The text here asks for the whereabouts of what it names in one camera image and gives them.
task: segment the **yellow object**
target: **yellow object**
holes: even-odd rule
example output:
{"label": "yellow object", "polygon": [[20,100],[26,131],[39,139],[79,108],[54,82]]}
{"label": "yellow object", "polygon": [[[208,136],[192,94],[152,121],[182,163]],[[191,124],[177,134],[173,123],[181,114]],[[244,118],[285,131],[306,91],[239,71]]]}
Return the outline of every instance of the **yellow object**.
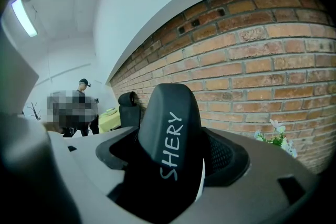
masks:
{"label": "yellow object", "polygon": [[108,132],[120,126],[119,108],[105,112],[99,116],[99,133]]}

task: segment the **black cap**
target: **black cap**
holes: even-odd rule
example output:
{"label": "black cap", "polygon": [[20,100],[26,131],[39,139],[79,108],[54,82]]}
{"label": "black cap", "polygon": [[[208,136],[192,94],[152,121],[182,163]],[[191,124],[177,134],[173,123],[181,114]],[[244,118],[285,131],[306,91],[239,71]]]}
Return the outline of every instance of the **black cap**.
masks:
{"label": "black cap", "polygon": [[82,83],[84,83],[86,86],[91,87],[91,84],[88,82],[87,79],[81,79],[79,82],[82,82]]}

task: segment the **ceiling light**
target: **ceiling light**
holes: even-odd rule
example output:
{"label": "ceiling light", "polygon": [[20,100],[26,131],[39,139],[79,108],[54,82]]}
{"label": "ceiling light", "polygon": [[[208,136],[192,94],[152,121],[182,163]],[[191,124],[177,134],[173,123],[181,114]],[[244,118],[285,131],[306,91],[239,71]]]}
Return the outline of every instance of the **ceiling light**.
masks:
{"label": "ceiling light", "polygon": [[22,24],[23,28],[26,30],[27,34],[29,34],[30,37],[36,36],[37,32],[28,18],[25,8],[23,7],[22,1],[16,0],[15,2],[13,2],[12,8],[19,22]]}

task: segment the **white ceiling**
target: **white ceiling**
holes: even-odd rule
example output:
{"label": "white ceiling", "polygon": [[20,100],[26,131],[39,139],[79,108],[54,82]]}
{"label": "white ceiling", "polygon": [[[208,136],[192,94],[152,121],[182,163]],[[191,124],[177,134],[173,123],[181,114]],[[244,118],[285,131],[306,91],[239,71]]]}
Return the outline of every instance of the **white ceiling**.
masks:
{"label": "white ceiling", "polygon": [[10,5],[2,17],[9,39],[18,49],[29,44],[78,38],[92,33],[98,0],[31,0],[25,10],[38,35],[30,38],[17,20]]}

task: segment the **brick wall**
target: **brick wall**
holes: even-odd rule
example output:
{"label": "brick wall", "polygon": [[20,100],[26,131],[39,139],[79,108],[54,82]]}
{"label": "brick wall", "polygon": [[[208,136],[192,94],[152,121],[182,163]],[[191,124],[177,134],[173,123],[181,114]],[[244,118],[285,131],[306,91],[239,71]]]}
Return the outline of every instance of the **brick wall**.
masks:
{"label": "brick wall", "polygon": [[153,33],[111,80],[145,110],[159,83],[195,94],[202,125],[253,137],[286,123],[318,173],[336,144],[336,31],[318,0],[204,0]]}

